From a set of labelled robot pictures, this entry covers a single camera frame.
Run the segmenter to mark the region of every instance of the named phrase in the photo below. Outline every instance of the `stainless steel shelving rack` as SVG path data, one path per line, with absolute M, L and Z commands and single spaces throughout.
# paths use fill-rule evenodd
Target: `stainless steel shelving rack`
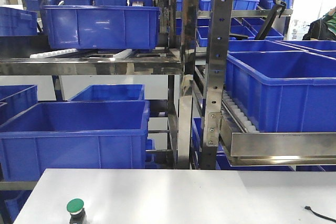
M 42 5 L 46 0 L 39 0 Z M 153 101 L 152 110 L 168 118 L 168 148 L 158 150 L 170 156 L 171 167 L 214 169 L 219 144 L 234 165 L 335 164 L 336 133 L 246 133 L 239 120 L 223 102 L 228 34 L 231 17 L 265 16 L 267 10 L 232 11 L 233 0 L 213 0 L 210 12 L 198 11 L 198 0 L 183 0 L 183 11 L 176 12 L 176 0 L 160 0 L 163 17 L 160 32 L 164 49 L 136 54 L 127 59 L 58 58 L 0 59 L 0 75 L 81 75 L 81 74 L 166 74 L 168 99 Z M 176 17 L 182 17 L 181 46 L 176 48 Z M 195 68 L 194 46 L 197 17 L 210 17 L 204 72 Z M 174 104 L 174 75 L 180 77 L 179 103 Z M 202 117 L 204 129 L 201 158 L 191 144 L 193 104 Z M 0 184 L 0 189 L 9 188 Z

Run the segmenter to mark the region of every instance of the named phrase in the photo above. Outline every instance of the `black cable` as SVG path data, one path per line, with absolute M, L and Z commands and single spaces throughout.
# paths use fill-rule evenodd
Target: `black cable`
M 311 211 L 311 212 L 312 212 L 314 215 L 316 215 L 317 217 L 320 217 L 320 218 L 325 219 L 325 220 L 330 220 L 330 221 L 336 223 L 336 220 L 335 220 L 335 219 L 332 219 L 332 218 L 329 218 L 329 217 L 327 217 L 327 216 L 318 214 L 317 212 L 314 212 L 314 211 L 311 209 L 311 207 L 309 207 L 309 206 L 305 206 L 305 209 Z

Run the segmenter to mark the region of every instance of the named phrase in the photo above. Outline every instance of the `white workbench surface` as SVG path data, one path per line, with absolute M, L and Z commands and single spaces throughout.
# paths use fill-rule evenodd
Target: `white workbench surface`
M 73 198 L 89 224 L 328 224 L 304 206 L 336 217 L 336 173 L 48 169 L 15 224 L 69 223 Z

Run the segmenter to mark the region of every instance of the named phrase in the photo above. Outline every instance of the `green button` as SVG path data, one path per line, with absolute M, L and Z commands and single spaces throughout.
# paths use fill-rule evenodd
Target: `green button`
M 84 201 L 83 200 L 81 200 L 81 199 L 72 199 L 67 204 L 67 211 L 69 213 L 78 212 L 78 211 L 80 211 L 83 208 L 83 206 L 84 206 Z

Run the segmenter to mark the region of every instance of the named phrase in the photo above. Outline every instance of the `green shirt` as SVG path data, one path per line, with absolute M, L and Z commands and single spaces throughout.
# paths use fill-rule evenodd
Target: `green shirt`
M 326 14 L 323 17 L 323 20 L 327 23 L 329 30 L 336 34 L 336 13 L 334 13 L 333 16 L 329 16 L 328 14 Z

